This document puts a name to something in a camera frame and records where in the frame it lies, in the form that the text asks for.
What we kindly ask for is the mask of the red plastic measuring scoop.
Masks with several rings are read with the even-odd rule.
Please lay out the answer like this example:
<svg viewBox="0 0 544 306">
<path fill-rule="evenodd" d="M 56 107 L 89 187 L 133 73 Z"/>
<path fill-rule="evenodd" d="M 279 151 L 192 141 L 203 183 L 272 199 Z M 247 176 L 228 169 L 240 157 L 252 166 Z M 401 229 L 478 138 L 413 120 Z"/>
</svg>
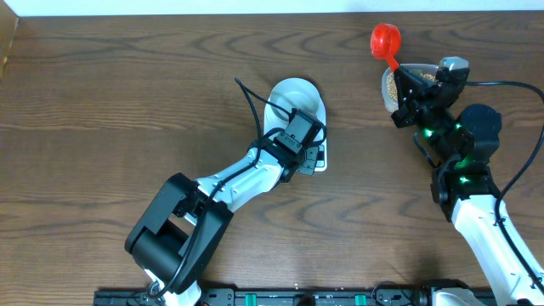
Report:
<svg viewBox="0 0 544 306">
<path fill-rule="evenodd" d="M 371 34 L 371 54 L 377 60 L 385 60 L 392 72 L 395 72 L 400 64 L 394 58 L 401 45 L 400 30 L 392 24 L 377 24 Z"/>
</svg>

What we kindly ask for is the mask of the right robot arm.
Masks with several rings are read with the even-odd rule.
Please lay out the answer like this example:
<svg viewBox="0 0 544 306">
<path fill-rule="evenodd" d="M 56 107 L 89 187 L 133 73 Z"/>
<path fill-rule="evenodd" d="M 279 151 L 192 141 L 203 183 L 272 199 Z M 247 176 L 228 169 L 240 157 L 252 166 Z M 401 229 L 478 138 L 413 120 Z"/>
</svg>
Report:
<svg viewBox="0 0 544 306">
<path fill-rule="evenodd" d="M 470 246 L 499 305 L 541 305 L 543 268 L 508 216 L 506 189 L 493 181 L 489 162 L 500 145 L 502 116 L 472 104 L 459 116 L 450 107 L 469 84 L 468 68 L 440 67 L 430 81 L 407 66 L 394 70 L 397 128 L 417 126 L 439 157 L 431 191 L 447 221 Z"/>
</svg>

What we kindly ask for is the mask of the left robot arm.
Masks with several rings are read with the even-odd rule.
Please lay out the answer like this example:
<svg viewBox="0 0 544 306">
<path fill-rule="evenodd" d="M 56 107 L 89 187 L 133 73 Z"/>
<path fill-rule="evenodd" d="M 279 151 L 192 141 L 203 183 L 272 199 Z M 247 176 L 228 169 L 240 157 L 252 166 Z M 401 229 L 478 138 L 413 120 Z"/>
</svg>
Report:
<svg viewBox="0 0 544 306">
<path fill-rule="evenodd" d="M 164 305 L 194 305 L 197 285 L 236 210 L 254 197 L 311 175 L 326 125 L 294 110 L 286 127 L 258 135 L 245 156 L 223 171 L 191 180 L 171 176 L 134 225 L 125 250 L 152 279 L 147 296 Z"/>
</svg>

